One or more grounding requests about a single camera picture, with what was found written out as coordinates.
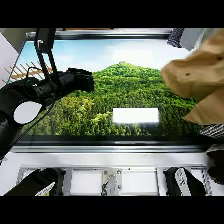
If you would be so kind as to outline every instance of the green mountain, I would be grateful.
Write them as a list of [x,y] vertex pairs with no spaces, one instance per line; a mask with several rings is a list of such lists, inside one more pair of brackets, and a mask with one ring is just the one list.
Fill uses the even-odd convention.
[[[74,91],[64,97],[29,134],[186,136],[198,133],[198,125],[182,119],[195,105],[194,101],[173,94],[164,84],[159,70],[120,62],[93,76],[94,92]],[[158,125],[114,124],[113,108],[124,107],[158,108],[160,122]]]

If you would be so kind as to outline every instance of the landscape picture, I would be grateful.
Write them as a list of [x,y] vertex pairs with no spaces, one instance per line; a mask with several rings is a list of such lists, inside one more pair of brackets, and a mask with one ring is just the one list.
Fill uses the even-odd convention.
[[[74,91],[57,101],[49,115],[33,127],[29,135],[176,137],[199,133],[199,125],[186,122],[182,118],[195,105],[194,100],[182,99],[172,93],[160,75],[160,68],[165,65],[164,63],[178,58],[176,52],[178,49],[173,53],[173,58],[168,54],[165,57],[162,53],[163,49],[160,49],[161,57],[159,57],[154,43],[152,51],[156,54],[153,52],[151,54],[156,55],[157,58],[153,58],[153,55],[150,56],[152,49],[150,42],[144,42],[144,40],[133,40],[133,43],[130,43],[130,40],[103,40],[104,44],[100,40],[98,43],[94,40],[83,41],[73,40],[72,49],[71,46],[66,46],[65,42],[61,42],[63,47],[59,48],[57,46],[60,42],[55,41],[53,53],[58,70],[65,71],[68,67],[75,67],[93,72],[95,91],[91,93]],[[159,48],[164,45],[164,42],[157,42],[157,45]],[[27,48],[26,45],[24,46],[18,63],[37,60],[33,42],[28,43],[27,46]],[[185,54],[187,53],[182,51],[180,57],[184,57]],[[113,108],[158,108],[159,122],[156,124],[117,124],[113,122]]]

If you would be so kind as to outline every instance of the blue sky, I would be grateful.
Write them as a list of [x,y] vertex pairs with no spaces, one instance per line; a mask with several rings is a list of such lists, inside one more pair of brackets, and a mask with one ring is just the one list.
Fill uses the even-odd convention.
[[[17,65],[31,65],[31,61],[38,65],[33,44],[33,41],[26,42]],[[53,48],[57,69],[61,71],[73,67],[95,72],[120,61],[161,69],[170,60],[188,55],[187,50],[172,47],[166,40],[55,40]]]

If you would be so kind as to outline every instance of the television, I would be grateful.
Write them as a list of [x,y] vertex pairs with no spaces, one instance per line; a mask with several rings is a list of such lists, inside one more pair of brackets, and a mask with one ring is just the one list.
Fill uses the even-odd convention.
[[[199,134],[202,126],[183,120],[195,100],[175,95],[160,74],[169,61],[190,54],[168,45],[168,36],[161,31],[56,32],[53,56],[58,71],[71,67],[92,72],[95,91],[77,90],[57,101],[14,148],[54,152],[207,149],[215,141]],[[35,33],[27,35],[15,68],[25,71],[25,66],[39,66],[34,38]]]

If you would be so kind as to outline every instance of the robotic arm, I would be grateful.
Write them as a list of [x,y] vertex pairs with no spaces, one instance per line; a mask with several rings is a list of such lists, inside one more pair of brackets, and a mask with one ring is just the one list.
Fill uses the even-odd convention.
[[[0,160],[24,136],[20,135],[23,126],[35,120],[48,106],[53,107],[55,101],[74,90],[94,90],[91,72],[76,68],[57,71],[51,51],[55,31],[56,28],[39,28],[34,42],[45,79],[40,81],[28,77],[27,72],[25,79],[7,84],[0,90]],[[49,57],[53,70],[51,74],[48,73],[43,54]]]

